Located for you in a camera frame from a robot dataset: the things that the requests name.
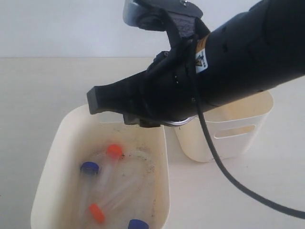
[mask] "screw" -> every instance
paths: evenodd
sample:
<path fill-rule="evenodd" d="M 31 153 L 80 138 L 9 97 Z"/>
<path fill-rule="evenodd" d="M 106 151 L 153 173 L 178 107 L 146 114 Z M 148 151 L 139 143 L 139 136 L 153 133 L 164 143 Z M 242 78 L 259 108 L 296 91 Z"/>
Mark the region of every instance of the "screw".
<path fill-rule="evenodd" d="M 187 0 L 180 0 L 180 3 L 186 7 Z"/>

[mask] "black cable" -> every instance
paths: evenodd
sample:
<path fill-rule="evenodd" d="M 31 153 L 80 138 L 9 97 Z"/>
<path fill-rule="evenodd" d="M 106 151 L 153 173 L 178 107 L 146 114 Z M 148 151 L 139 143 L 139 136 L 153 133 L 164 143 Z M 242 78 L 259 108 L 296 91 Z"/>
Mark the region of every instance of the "black cable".
<path fill-rule="evenodd" d="M 204 119 L 204 115 L 202 113 L 202 109 L 201 109 L 201 101 L 200 101 L 200 96 L 199 96 L 199 92 L 198 89 L 196 87 L 196 83 L 195 80 L 193 78 L 193 76 L 190 77 L 192 84 L 193 84 L 193 90 L 194 90 L 194 98 L 195 98 L 195 104 L 196 104 L 196 109 L 197 109 L 197 113 L 198 113 L 198 117 L 199 117 L 199 121 L 205 136 L 205 139 L 207 141 L 207 144 L 212 152 L 212 155 L 214 157 L 214 160 L 216 162 L 216 164 L 218 165 L 218 167 L 220 168 L 220 170 L 222 171 L 222 173 L 224 174 L 224 176 L 239 190 L 241 190 L 243 193 L 247 194 L 248 196 L 252 197 L 253 199 L 257 200 L 258 202 L 276 210 L 279 212 L 282 212 L 284 214 L 287 214 L 289 216 L 293 216 L 293 217 L 297 217 L 300 219 L 305 219 L 305 212 L 304 211 L 299 211 L 299 210 L 295 210 L 292 208 L 288 208 L 285 207 L 283 205 L 277 204 L 271 200 L 268 200 L 260 195 L 258 195 L 257 193 L 251 191 L 250 189 L 248 189 L 247 187 L 245 187 L 244 185 L 242 185 L 241 183 L 239 183 L 230 173 L 229 171 L 224 167 L 216 149 L 215 146 L 213 144 L 211 135 L 209 133 L 208 127 L 206 125 L 205 119 Z"/>

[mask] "white plastic bin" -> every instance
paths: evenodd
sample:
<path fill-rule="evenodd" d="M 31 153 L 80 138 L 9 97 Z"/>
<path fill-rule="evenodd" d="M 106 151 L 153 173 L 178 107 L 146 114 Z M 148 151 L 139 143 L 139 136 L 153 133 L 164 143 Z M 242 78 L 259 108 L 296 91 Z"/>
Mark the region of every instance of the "white plastic bin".
<path fill-rule="evenodd" d="M 151 228 L 164 227 L 170 208 L 164 128 L 146 129 L 137 125 L 124 125 L 122 122 L 101 123 L 113 119 L 113 116 L 113 113 L 90 115 L 88 106 L 85 105 L 73 110 L 63 119 L 37 188 L 31 212 L 32 229 L 74 229 L 72 213 L 76 204 L 75 190 L 80 164 L 93 152 L 110 143 L 120 143 L 124 152 L 127 152 L 125 157 L 129 156 L 128 152 L 136 152 L 130 155 L 139 159 L 145 158 L 146 160 L 142 160 L 145 163 L 150 161 L 150 167 L 147 169 L 154 176 L 155 183 L 154 187 L 147 191 L 145 198 L 154 198 L 151 201 Z M 123 177 L 124 173 L 137 171 L 142 166 L 143 164 L 136 161 L 132 167 L 122 163 L 117 173 Z M 127 228 L 129 220 L 134 216 L 133 202 L 135 201 L 130 201 L 126 209 L 103 225 L 103 228 Z"/>
<path fill-rule="evenodd" d="M 262 92 L 204 113 L 221 159 L 238 156 L 250 147 L 273 105 L 270 93 Z M 175 132 L 182 150 L 190 159 L 198 162 L 213 160 L 198 118 L 176 127 Z"/>

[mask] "orange cap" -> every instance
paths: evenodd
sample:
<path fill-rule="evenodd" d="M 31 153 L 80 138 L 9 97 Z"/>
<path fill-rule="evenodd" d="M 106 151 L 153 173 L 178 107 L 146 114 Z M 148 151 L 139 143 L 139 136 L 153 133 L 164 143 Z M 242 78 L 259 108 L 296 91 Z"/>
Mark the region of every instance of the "orange cap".
<path fill-rule="evenodd" d="M 91 212 L 93 218 L 98 223 L 103 223 L 105 221 L 104 213 L 100 210 L 97 204 L 91 204 L 89 206 L 89 211 Z"/>
<path fill-rule="evenodd" d="M 122 156 L 123 151 L 120 146 L 113 144 L 108 146 L 106 154 L 111 156 L 113 159 L 119 159 Z"/>

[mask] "test tube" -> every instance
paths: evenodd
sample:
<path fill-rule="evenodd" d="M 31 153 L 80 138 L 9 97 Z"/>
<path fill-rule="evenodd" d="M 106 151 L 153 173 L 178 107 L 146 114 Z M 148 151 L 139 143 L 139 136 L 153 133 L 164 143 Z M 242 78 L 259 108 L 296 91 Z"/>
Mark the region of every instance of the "test tube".
<path fill-rule="evenodd" d="M 101 224 L 117 208 L 122 207 L 132 195 L 136 193 L 142 183 L 142 177 L 133 175 L 126 179 L 116 190 L 108 196 L 104 196 L 100 202 L 89 206 L 91 216 L 95 222 Z"/>
<path fill-rule="evenodd" d="M 98 176 L 98 181 L 94 188 L 94 193 L 98 198 L 102 198 L 107 190 L 113 172 L 117 166 L 117 163 L 122 156 L 122 148 L 118 145 L 110 145 L 106 150 L 106 155 L 102 163 L 102 169 Z"/>
<path fill-rule="evenodd" d="M 90 191 L 96 179 L 96 175 L 99 171 L 99 166 L 91 161 L 84 162 L 81 165 L 81 176 L 79 182 L 79 207 L 78 207 L 78 221 L 79 227 L 85 221 L 85 211 L 89 206 Z"/>
<path fill-rule="evenodd" d="M 148 176 L 143 182 L 142 190 L 137 195 L 134 218 L 129 221 L 128 229 L 149 229 L 149 217 L 152 215 L 154 198 L 154 177 Z"/>

